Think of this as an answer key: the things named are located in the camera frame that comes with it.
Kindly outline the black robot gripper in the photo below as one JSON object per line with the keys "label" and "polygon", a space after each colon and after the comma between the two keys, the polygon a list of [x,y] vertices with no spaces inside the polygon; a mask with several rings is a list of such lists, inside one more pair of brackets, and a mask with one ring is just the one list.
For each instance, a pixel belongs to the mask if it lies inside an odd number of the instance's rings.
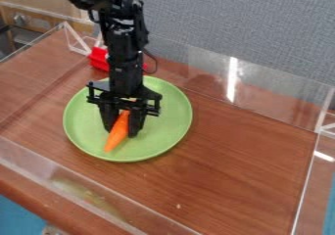
{"label": "black robot gripper", "polygon": [[133,138],[143,129],[147,115],[160,114],[163,95],[144,85],[141,51],[129,60],[108,57],[107,64],[107,80],[88,82],[88,102],[100,109],[105,131],[111,131],[119,112],[129,111],[128,137]]}

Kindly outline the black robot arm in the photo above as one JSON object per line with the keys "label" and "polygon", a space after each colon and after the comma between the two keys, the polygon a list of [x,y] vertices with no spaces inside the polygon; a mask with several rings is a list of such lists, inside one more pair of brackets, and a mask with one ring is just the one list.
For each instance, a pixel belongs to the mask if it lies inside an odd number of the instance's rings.
{"label": "black robot arm", "polygon": [[100,25],[107,47],[108,80],[88,83],[88,102],[100,109],[103,127],[111,130],[128,111],[128,136],[143,129],[145,118],[160,114],[163,95],[144,86],[143,55],[148,44],[141,0],[68,0]]}

